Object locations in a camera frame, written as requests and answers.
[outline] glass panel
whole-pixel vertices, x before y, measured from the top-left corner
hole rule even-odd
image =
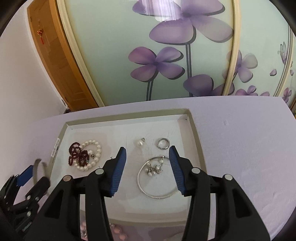
[[[286,82],[282,89],[280,96],[287,103],[289,107],[291,107],[293,100],[296,97],[296,78],[294,75],[295,65],[296,65],[296,37],[293,34],[293,52],[292,52],[292,62],[290,68],[290,72],[288,73]]]
[[[268,0],[241,0],[240,52],[236,95],[273,96],[287,58],[289,26]]]
[[[65,2],[105,105],[222,94],[232,0]]]

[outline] white tray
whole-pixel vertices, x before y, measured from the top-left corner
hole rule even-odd
[[[136,141],[142,137],[146,142],[142,148],[139,148]],[[180,156],[188,158],[193,166],[200,167],[197,146],[187,114],[67,125],[54,159],[49,193],[63,176],[71,175],[74,178],[87,176],[98,166],[102,167],[106,160],[115,157],[119,148],[123,146],[127,150],[127,160],[118,192],[113,198],[105,198],[110,221],[133,225],[184,224],[190,198],[184,198],[180,192],[177,192],[166,199],[152,199],[144,195],[137,185],[137,174],[143,163],[155,156],[168,156],[168,150],[160,150],[156,146],[157,140],[162,137],[168,138],[170,144],[176,146]],[[100,142],[102,155],[95,168],[81,172],[74,166],[68,165],[68,149],[73,142],[82,143],[90,139]],[[84,206],[84,195],[82,195],[82,210],[85,210]]]

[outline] wooden door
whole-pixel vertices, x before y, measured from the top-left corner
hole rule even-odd
[[[69,108],[75,111],[98,107],[66,39],[56,0],[34,0],[28,7],[28,17],[40,58]],[[43,30],[43,43],[39,29]]]

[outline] vertical frame strip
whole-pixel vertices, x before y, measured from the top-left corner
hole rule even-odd
[[[94,82],[87,70],[87,67],[84,63],[84,60],[82,58],[82,55],[80,53],[79,47],[77,45],[72,27],[71,27],[71,23],[68,17],[68,13],[67,13],[67,8],[66,8],[66,4],[65,4],[65,0],[57,0],[57,6],[58,6],[58,10],[59,10],[59,15],[61,18],[61,22],[67,37],[67,40],[69,42],[70,48],[72,50],[72,53],[74,55],[74,58],[77,62],[77,65],[81,71],[82,76],[84,77],[84,80],[90,90],[90,92],[92,93],[95,101],[97,102],[99,107],[103,107],[105,106],[95,85]]]
[[[239,40],[240,40],[240,30],[241,30],[241,13],[239,0],[233,0],[233,16],[234,16],[234,24],[233,24],[233,42],[232,42],[232,52],[229,63],[228,75],[225,82],[225,87],[223,91],[223,95],[228,95],[230,86],[233,80],[235,66],[237,64],[237,56],[239,53]]]
[[[281,79],[279,82],[279,85],[276,89],[276,92],[274,94],[274,96],[279,96],[281,94],[281,91],[285,85],[289,70],[290,70],[290,66],[291,66],[291,62],[292,62],[292,52],[293,52],[293,31],[292,29],[289,27],[289,40],[288,40],[288,49],[287,49],[287,61],[285,63],[285,67],[284,67],[284,71],[281,75]]]

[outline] silver bangle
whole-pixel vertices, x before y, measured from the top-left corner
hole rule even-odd
[[[160,147],[160,145],[159,145],[159,143],[161,142],[161,141],[167,141],[167,146],[165,146],[165,147]],[[166,150],[166,149],[168,149],[169,147],[170,147],[170,141],[169,141],[169,139],[167,139],[167,138],[160,138],[158,141],[157,141],[157,147],[159,148],[159,149],[161,149],[161,150]]]
[[[146,166],[146,164],[147,164],[149,161],[154,160],[154,159],[158,159],[158,158],[165,158],[165,159],[168,159],[168,160],[169,160],[169,158],[168,158],[167,156],[156,156],[156,157],[152,157],[152,158],[150,158],[148,161],[146,161],[146,162],[144,163],[144,165],[141,167],[140,171],[138,172],[137,183],[138,183],[138,187],[139,187],[139,189],[141,190],[141,192],[144,193],[146,196],[151,197],[151,198],[153,198],[153,199],[165,199],[165,198],[168,198],[168,197],[174,195],[174,194],[178,191],[178,188],[175,187],[174,190],[172,190],[170,193],[168,193],[168,194],[166,194],[166,195],[163,195],[163,196],[153,196],[153,195],[150,195],[150,194],[146,193],[146,192],[142,189],[142,187],[141,187],[141,185],[140,185],[140,182],[139,182],[139,176],[140,176],[140,173],[141,173],[141,171],[143,170],[143,168]]]

